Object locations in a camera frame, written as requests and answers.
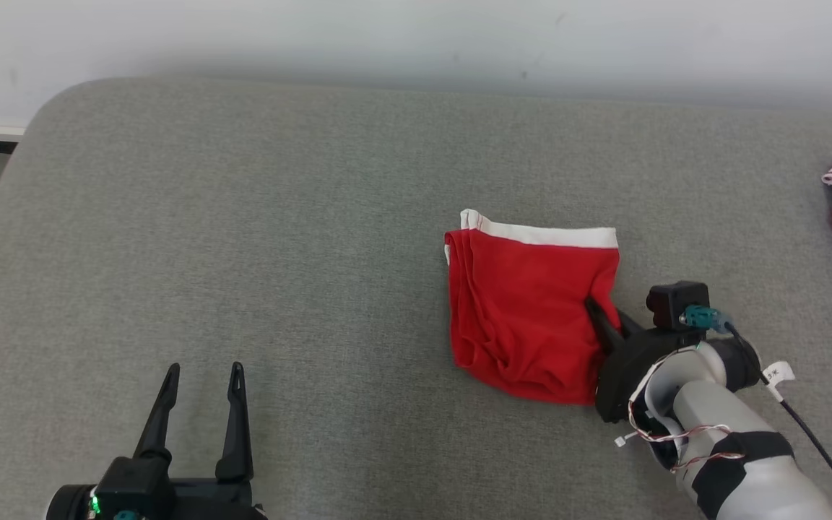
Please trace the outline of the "grey fabric sofa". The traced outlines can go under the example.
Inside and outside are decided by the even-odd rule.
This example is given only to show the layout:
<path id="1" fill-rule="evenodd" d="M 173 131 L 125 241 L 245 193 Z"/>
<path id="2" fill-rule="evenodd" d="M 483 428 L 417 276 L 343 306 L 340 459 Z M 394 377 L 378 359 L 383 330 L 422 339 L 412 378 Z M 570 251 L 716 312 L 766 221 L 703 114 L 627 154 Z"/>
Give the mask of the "grey fabric sofa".
<path id="1" fill-rule="evenodd" d="M 591 409 L 449 348 L 459 212 L 614 227 L 614 302 L 703 281 L 832 455 L 832 114 L 97 80 L 0 180 L 0 520 L 135 449 L 171 363 L 171 474 L 214 474 L 246 369 L 272 518 L 699 520 Z"/>

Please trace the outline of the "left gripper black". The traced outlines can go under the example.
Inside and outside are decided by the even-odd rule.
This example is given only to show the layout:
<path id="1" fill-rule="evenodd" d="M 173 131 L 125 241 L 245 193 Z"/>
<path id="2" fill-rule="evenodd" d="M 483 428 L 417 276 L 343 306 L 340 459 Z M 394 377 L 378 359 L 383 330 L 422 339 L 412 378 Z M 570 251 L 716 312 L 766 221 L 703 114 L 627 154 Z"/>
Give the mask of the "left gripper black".
<path id="1" fill-rule="evenodd" d="M 171 463 L 166 448 L 168 419 L 176 405 L 181 365 L 171 363 L 153 402 L 134 451 L 135 459 Z M 254 477 L 250 414 L 245 372 L 240 362 L 231 366 L 227 388 L 229 414 L 222 455 L 215 478 L 172 478 L 175 504 L 169 520 L 269 520 L 263 506 L 252 499 Z"/>

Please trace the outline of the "red shorts with white stripe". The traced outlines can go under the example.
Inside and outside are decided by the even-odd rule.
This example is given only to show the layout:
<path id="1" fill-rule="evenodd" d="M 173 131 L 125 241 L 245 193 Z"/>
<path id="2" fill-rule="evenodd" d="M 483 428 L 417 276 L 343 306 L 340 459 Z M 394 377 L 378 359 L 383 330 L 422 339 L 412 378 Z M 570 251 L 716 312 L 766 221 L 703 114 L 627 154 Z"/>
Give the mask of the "red shorts with white stripe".
<path id="1" fill-rule="evenodd" d="M 617 231 L 506 224 L 465 209 L 443 249 L 456 365 L 518 398 L 592 406 L 605 352 L 586 304 L 620 329 Z"/>

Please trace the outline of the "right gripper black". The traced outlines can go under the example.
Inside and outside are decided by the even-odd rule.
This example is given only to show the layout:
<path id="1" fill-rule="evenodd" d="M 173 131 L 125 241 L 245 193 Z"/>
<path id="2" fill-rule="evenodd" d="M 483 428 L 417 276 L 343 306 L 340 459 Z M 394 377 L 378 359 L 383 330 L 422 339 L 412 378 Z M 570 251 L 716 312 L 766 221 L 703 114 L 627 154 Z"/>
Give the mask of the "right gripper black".
<path id="1" fill-rule="evenodd" d="M 606 423 L 627 419 L 628 399 L 655 362 L 706 338 L 699 329 L 644 329 L 620 309 L 620 325 L 614 325 L 594 298 L 588 297 L 585 306 L 600 348 L 607 355 L 599 371 L 595 399 L 595 408 Z"/>

